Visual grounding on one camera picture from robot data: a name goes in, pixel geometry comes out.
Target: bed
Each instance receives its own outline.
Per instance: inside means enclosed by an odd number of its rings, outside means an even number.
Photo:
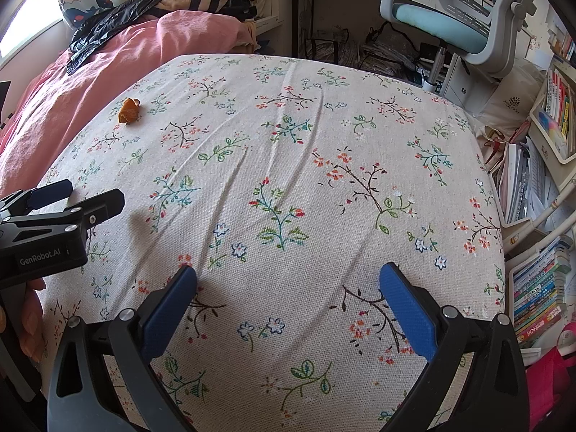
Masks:
[[[140,119],[121,125],[127,97]],[[388,261],[440,305],[503,310],[498,215],[464,112],[384,76],[180,56],[108,104],[41,184],[61,179],[70,203],[119,188],[126,206],[90,231],[87,265],[40,293],[43,384],[69,317],[110,320],[191,265],[198,294],[152,366],[201,432],[380,430],[425,364],[378,291]]]
[[[202,11],[174,11],[128,27],[66,73],[70,51],[32,80],[0,132],[0,196],[36,186],[80,130],[111,100],[182,54],[252,53],[253,23]]]

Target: blue gripper pad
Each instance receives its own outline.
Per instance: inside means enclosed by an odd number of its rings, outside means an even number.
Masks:
[[[28,198],[27,206],[31,210],[39,210],[49,204],[59,202],[72,194],[72,182],[60,180],[50,185],[36,188]]]
[[[436,326],[418,301],[414,286],[394,263],[380,270],[380,291],[414,352],[431,362],[438,349]]]
[[[196,295],[196,286],[196,271],[189,266],[182,266],[163,289],[160,301],[148,317],[146,325],[142,327],[140,354],[146,363],[162,356],[166,350],[172,334]]]

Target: pink blanket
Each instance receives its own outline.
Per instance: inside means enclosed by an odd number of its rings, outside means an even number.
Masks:
[[[36,186],[80,130],[149,72],[179,55],[227,53],[250,42],[235,18],[175,11],[122,31],[71,76],[66,51],[30,82],[0,140],[0,197]]]

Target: floral fabric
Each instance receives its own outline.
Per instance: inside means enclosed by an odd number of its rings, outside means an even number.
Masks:
[[[120,125],[126,97],[140,119]],[[494,195],[463,111],[383,76],[181,56],[88,123],[42,183],[61,179],[70,203],[119,188],[126,206],[41,293],[44,384],[70,316],[113,319],[192,265],[198,294],[152,365],[200,432],[380,430],[425,365],[378,291],[388,261],[440,305],[503,308]]]

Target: finger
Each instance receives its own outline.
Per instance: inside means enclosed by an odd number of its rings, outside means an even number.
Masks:
[[[44,353],[44,337],[40,336],[40,342],[36,346],[36,350],[32,354],[32,360],[34,362],[40,362],[42,354]]]
[[[38,278],[32,281],[28,281],[27,287],[29,287],[30,289],[34,289],[35,291],[42,291],[46,289],[46,283],[44,282],[44,279]]]
[[[22,348],[22,352],[28,357],[34,356],[38,346],[44,346],[41,329],[37,329],[34,334],[29,334],[25,331],[20,334],[20,347]]]
[[[22,326],[29,334],[34,335],[41,325],[41,322],[42,304],[38,299],[36,291],[27,287],[24,303],[22,304]]]
[[[2,307],[0,307],[0,333],[4,333],[6,329],[6,315]]]

